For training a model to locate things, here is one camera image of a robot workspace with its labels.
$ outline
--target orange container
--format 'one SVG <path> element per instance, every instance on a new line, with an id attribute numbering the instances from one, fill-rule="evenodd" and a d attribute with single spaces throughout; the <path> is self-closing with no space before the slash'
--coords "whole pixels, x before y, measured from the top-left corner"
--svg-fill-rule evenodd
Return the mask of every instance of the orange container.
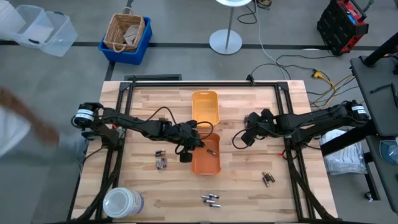
<path id="1" fill-rule="evenodd" d="M 221 171 L 220 137 L 213 133 L 202 141 L 205 143 L 205 147 L 197 147 L 192 152 L 192 171 L 196 175 L 216 175 Z M 215 152 L 215 155 L 207 152 L 208 149 Z"/>
<path id="2" fill-rule="evenodd" d="M 218 95 L 215 91 L 194 91 L 192 93 L 192 119 L 201 122 L 208 121 L 212 125 L 218 124 Z M 209 124 L 199 124 L 198 127 L 208 128 Z"/>

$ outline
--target wooden tabletop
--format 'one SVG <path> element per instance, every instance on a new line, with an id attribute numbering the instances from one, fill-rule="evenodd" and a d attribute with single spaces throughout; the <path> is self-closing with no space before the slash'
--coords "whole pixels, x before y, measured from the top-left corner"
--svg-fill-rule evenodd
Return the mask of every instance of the wooden tabletop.
<path id="1" fill-rule="evenodd" d="M 100 103 L 115 107 L 120 82 L 105 82 Z M 310 111 L 303 81 L 289 81 L 294 113 Z M 220 123 L 214 132 L 221 137 L 221 172 L 215 176 L 197 176 L 191 164 L 179 162 L 175 145 L 154 142 L 140 133 L 127 131 L 120 187 L 140 192 L 145 198 L 143 211 L 123 218 L 124 222 L 294 222 L 297 221 L 287 162 L 278 155 L 284 150 L 282 138 L 265 138 L 252 147 L 235 149 L 231 138 L 244 128 L 244 115 L 260 113 L 269 108 L 278 114 L 275 91 L 272 87 L 144 87 L 134 88 L 131 116 L 147 119 L 157 108 L 168 106 L 177 122 L 192 119 L 191 94 L 196 90 L 214 90 L 218 94 Z M 287 111 L 285 97 L 284 111 Z M 167 118 L 161 110 L 153 119 Z M 244 146 L 237 139 L 236 144 Z M 318 146 L 318 141 L 310 145 Z M 90 143 L 88 153 L 101 147 L 100 141 Z M 165 149 L 167 168 L 157 170 L 154 153 Z M 304 149 L 310 188 L 333 215 L 337 216 L 322 154 L 316 149 Z M 83 213 L 98 193 L 106 157 L 106 150 L 91 156 L 84 165 L 73 208 L 72 218 Z M 276 182 L 267 188 L 262 171 L 271 172 Z M 204 204 L 201 195 L 218 194 L 221 208 Z M 305 200 L 301 193 L 303 209 Z"/>

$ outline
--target blue bin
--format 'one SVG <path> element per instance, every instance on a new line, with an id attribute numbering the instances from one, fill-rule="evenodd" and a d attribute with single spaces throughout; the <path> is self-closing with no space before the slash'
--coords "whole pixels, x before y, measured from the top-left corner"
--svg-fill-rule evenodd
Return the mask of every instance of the blue bin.
<path id="1" fill-rule="evenodd" d="M 113 49 L 108 49 L 104 44 L 104 38 L 102 38 L 101 43 L 99 43 L 98 49 L 105 54 L 105 57 L 110 62 L 121 62 L 129 63 L 133 65 L 139 65 L 144 58 L 145 51 L 147 50 L 150 37 L 152 37 L 152 29 L 150 28 L 150 18 L 144 16 L 145 29 L 144 33 L 139 41 L 137 50 L 135 52 L 121 52 L 116 53 Z"/>

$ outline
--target gray floor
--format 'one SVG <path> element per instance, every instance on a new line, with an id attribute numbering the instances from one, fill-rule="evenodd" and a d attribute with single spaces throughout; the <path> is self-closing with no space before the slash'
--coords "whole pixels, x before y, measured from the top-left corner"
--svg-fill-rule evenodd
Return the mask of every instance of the gray floor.
<path id="1" fill-rule="evenodd" d="M 14 6 L 35 4 L 46 11 L 61 11 L 70 16 L 78 32 L 79 42 L 98 42 L 106 32 L 110 18 L 121 12 L 126 0 L 14 0 Z M 367 1 L 357 1 L 364 6 Z M 327 0 L 274 0 L 270 11 L 259 11 L 263 44 L 323 45 L 315 24 L 328 4 Z M 229 9 L 214 0 L 135 0 L 136 14 L 152 19 L 153 43 L 208 43 L 210 34 L 228 25 Z M 258 44 L 258 24 L 244 25 L 236 17 L 247 12 L 245 7 L 235 10 L 233 29 L 244 44 Z M 368 11 L 369 33 L 358 43 L 377 46 L 388 39 L 398 24 L 398 8 L 393 0 L 379 0 Z M 269 50 L 278 57 L 300 54 L 310 57 L 330 55 L 321 50 Z M 352 51 L 338 58 L 306 60 L 283 58 L 283 64 L 297 64 L 323 70 L 337 82 L 350 74 L 349 59 L 367 55 L 368 51 Z M 76 129 L 69 120 L 78 104 L 98 101 L 108 61 L 96 47 L 72 47 L 62 57 L 46 55 L 39 50 L 20 46 L 0 45 L 0 84 L 10 88 L 41 118 L 52 123 L 71 139 Z M 271 63 L 262 50 L 242 49 L 230 56 L 219 55 L 211 49 L 148 48 L 141 65 L 117 63 L 112 80 L 125 75 L 179 73 L 184 80 L 243 80 L 262 63 Z M 328 85 L 312 79 L 311 72 L 289 68 L 292 79 L 304 80 L 308 91 L 322 92 Z M 281 80 L 277 67 L 261 67 L 254 72 L 258 80 Z M 356 86 L 355 81 L 347 88 Z M 311 100 L 316 96 L 309 95 Z M 333 100 L 363 101 L 358 88 Z M 73 146 L 48 147 L 35 139 L 33 133 L 13 151 L 0 158 L 0 198 L 7 209 L 0 210 L 5 223 L 45 223 L 64 220 L 68 213 L 78 176 L 78 161 Z M 361 175 L 330 177 L 339 217 L 356 222 L 398 223 L 391 212 L 380 180 L 377 178 L 382 200 L 368 203 L 363 193 L 368 191 Z"/>

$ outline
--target person's arm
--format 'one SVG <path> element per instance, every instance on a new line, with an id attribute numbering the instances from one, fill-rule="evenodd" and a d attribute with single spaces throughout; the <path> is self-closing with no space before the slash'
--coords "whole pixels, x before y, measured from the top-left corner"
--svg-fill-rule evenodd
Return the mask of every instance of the person's arm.
<path id="1" fill-rule="evenodd" d="M 44 142 L 58 143 L 58 132 L 37 118 L 20 99 L 3 87 L 0 87 L 0 106 L 28 120 L 36 134 Z"/>

